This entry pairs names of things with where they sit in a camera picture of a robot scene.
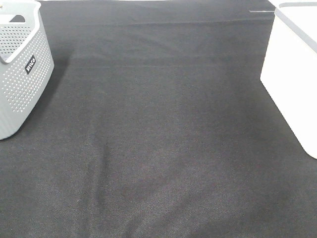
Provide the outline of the black table cloth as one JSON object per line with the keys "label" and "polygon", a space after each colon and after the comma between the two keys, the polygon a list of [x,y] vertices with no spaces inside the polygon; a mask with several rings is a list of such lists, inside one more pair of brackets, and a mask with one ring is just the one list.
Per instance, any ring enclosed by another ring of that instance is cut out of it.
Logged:
{"label": "black table cloth", "polygon": [[273,9],[42,2],[54,70],[0,143],[1,237],[316,237],[317,162],[260,82]]}

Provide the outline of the white storage box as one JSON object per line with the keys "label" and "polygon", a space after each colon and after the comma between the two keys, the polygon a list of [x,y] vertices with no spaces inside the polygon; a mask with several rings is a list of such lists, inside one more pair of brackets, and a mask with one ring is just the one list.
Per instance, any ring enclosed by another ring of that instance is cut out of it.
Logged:
{"label": "white storage box", "polygon": [[317,2],[275,6],[260,80],[304,151],[317,156]]}

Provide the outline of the grey perforated plastic basket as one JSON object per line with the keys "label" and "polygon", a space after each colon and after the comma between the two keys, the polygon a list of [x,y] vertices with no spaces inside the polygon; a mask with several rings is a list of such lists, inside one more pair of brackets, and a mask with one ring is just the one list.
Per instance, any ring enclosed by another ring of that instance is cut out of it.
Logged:
{"label": "grey perforated plastic basket", "polygon": [[53,57],[35,0],[2,0],[0,14],[24,22],[0,25],[0,138],[15,134],[41,97],[54,69]]}

